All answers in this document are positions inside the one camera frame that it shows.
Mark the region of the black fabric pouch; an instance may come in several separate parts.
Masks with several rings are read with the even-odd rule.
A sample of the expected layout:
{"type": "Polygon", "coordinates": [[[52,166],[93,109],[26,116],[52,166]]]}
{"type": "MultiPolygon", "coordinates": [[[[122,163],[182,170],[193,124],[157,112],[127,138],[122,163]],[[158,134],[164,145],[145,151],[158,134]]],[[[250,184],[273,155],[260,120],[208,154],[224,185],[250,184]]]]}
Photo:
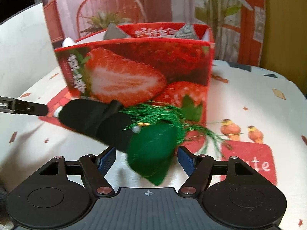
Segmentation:
{"type": "Polygon", "coordinates": [[[127,129],[131,116],[122,112],[124,106],[116,100],[109,104],[87,99],[68,102],[58,114],[59,122],[78,132],[96,139],[107,146],[126,153],[133,135],[127,129]]]}

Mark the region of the white board panel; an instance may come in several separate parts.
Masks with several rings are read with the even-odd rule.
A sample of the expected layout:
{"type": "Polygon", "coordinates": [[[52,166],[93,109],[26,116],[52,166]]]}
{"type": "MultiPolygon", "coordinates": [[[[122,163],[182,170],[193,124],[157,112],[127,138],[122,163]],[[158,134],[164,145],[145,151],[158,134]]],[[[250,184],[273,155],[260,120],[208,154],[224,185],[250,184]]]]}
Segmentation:
{"type": "Polygon", "coordinates": [[[1,96],[17,98],[58,66],[42,3],[1,23],[1,96]]]}

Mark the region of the green tasselled sachet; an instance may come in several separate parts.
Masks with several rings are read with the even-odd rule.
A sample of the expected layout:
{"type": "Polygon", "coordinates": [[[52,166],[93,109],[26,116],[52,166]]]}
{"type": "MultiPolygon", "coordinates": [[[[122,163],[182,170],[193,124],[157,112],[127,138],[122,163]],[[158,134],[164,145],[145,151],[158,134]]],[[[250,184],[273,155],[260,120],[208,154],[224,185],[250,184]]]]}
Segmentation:
{"type": "Polygon", "coordinates": [[[140,103],[122,110],[131,123],[123,131],[132,132],[127,146],[127,163],[155,186],[165,177],[175,151],[184,142],[201,137],[212,141],[215,149],[223,139],[200,122],[199,106],[188,104],[182,108],[164,102],[140,103]]]}

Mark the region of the printed room backdrop poster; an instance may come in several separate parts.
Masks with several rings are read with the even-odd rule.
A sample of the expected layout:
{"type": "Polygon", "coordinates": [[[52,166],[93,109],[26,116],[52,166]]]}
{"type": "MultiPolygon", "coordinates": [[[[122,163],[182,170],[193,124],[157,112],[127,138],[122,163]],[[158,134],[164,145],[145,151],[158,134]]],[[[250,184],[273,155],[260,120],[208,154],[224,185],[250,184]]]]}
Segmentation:
{"type": "Polygon", "coordinates": [[[219,60],[257,66],[265,26],[265,0],[42,0],[50,5],[50,33],[79,39],[110,23],[184,22],[208,25],[219,60]]]}

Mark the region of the grey knit cloth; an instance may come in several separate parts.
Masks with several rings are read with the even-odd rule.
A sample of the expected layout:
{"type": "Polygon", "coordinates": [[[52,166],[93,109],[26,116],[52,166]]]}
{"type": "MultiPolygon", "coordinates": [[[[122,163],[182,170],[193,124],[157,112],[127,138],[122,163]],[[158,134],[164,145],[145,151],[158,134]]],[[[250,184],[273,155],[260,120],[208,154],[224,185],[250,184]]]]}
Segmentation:
{"type": "MultiPolygon", "coordinates": [[[[193,39],[199,40],[199,37],[196,34],[196,31],[192,24],[185,24],[179,30],[175,31],[174,34],[169,34],[170,29],[160,28],[159,30],[152,30],[145,28],[140,31],[135,31],[139,33],[136,37],[149,36],[149,37],[158,37],[158,38],[174,38],[174,39],[193,39]]],[[[121,28],[116,26],[114,23],[111,23],[107,30],[105,31],[104,40],[109,39],[128,39],[132,38],[131,35],[128,35],[121,28]]]]}

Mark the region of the red strawberry cardboard box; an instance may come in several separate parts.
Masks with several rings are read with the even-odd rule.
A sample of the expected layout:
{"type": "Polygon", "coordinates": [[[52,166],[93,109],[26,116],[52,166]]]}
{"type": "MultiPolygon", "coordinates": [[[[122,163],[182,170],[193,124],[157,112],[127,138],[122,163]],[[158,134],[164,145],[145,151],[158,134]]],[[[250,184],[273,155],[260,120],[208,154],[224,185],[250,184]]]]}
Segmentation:
{"type": "Polygon", "coordinates": [[[154,101],[201,109],[206,121],[214,41],[207,25],[192,24],[199,40],[142,36],[141,29],[170,29],[184,23],[138,23],[118,26],[132,38],[104,40],[105,31],[77,42],[66,39],[55,51],[68,90],[75,99],[124,107],[154,101]]]}

